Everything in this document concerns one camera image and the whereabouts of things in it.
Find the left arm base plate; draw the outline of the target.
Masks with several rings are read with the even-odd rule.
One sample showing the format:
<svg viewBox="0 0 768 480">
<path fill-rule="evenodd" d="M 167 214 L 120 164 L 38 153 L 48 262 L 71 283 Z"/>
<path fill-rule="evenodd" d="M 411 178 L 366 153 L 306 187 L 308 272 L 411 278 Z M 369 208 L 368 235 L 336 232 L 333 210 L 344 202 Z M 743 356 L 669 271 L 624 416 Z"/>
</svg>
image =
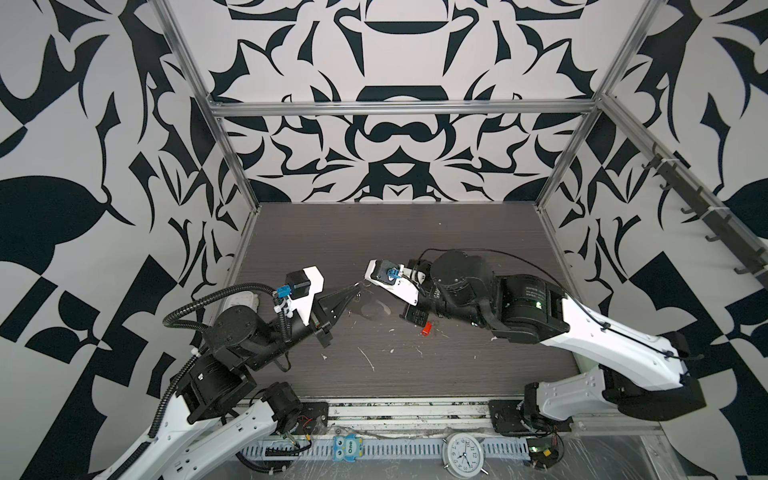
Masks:
<svg viewBox="0 0 768 480">
<path fill-rule="evenodd" d="M 309 401 L 302 403 L 302 410 L 291 433 L 293 435 L 323 434 L 328 427 L 329 403 Z"/>
</svg>

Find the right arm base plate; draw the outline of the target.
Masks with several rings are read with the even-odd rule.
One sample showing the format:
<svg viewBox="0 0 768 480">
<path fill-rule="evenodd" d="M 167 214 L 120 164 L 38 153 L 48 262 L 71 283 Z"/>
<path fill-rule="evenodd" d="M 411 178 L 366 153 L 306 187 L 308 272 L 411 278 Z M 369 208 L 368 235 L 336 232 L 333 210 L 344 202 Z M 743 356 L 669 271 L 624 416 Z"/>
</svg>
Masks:
<svg viewBox="0 0 768 480">
<path fill-rule="evenodd" d="M 493 430 L 502 436 L 534 435 L 537 430 L 524 419 L 522 400 L 493 399 L 488 401 Z"/>
</svg>

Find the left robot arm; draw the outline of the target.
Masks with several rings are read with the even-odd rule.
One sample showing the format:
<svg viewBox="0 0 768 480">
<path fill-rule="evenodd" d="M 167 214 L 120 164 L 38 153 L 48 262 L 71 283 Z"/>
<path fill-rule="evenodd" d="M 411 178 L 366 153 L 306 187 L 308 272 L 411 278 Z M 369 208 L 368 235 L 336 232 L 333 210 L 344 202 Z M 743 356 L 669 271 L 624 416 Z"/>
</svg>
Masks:
<svg viewBox="0 0 768 480">
<path fill-rule="evenodd" d="M 286 382 L 259 389 L 259 370 L 309 337 L 328 346 L 331 330 L 359 294 L 353 284 L 311 301 L 309 321 L 294 318 L 289 336 L 250 306 L 235 305 L 203 329 L 194 352 L 172 378 L 149 428 L 97 479 L 200 479 L 252 443 L 304 435 L 304 405 Z"/>
</svg>

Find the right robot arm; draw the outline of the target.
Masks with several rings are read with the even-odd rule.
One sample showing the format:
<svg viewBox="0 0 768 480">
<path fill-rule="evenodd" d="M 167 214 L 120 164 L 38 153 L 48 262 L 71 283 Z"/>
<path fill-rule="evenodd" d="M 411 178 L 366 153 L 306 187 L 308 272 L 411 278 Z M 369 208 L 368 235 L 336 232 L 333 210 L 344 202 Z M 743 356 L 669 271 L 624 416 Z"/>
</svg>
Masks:
<svg viewBox="0 0 768 480">
<path fill-rule="evenodd" d="M 630 328 L 558 284 L 534 275 L 498 275 L 484 258 L 460 250 L 434 261 L 386 266 L 383 279 L 406 303 L 404 316 L 413 323 L 434 315 L 484 328 L 513 344 L 562 349 L 593 361 L 585 373 L 527 385 L 518 411 L 528 425 L 612 411 L 661 422 L 707 405 L 688 369 L 693 355 L 683 335 Z"/>
</svg>

